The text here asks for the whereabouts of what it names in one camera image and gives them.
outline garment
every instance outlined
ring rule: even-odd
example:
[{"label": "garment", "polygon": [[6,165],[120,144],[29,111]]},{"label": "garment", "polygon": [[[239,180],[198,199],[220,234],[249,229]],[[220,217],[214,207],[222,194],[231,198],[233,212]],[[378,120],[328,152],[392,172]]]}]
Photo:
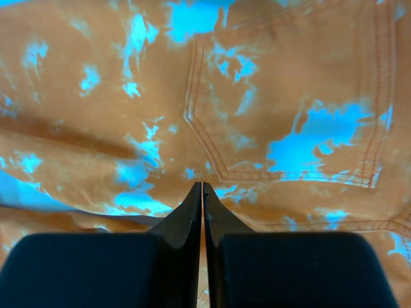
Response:
[{"label": "garment", "polygon": [[[410,1],[1,5],[0,167],[20,181],[3,203],[161,218],[210,182],[257,231],[361,233],[411,306]],[[1,260],[102,225],[146,230],[0,209]]]}]

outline tie-dye fabric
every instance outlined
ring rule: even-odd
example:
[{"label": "tie-dye fabric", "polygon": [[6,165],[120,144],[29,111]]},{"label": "tie-dye fabric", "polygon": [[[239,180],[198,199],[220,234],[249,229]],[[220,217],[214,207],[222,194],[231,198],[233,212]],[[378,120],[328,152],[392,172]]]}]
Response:
[{"label": "tie-dye fabric", "polygon": [[114,216],[160,219],[206,181],[258,231],[362,233],[409,307],[409,12],[0,0],[0,260],[34,232],[146,230]]}]

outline back pocket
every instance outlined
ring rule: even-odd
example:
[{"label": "back pocket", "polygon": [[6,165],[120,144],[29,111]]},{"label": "back pocket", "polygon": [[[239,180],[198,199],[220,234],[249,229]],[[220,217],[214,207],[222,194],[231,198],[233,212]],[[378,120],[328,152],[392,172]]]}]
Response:
[{"label": "back pocket", "polygon": [[315,1],[198,36],[184,117],[222,182],[374,187],[393,89],[393,1]]}]

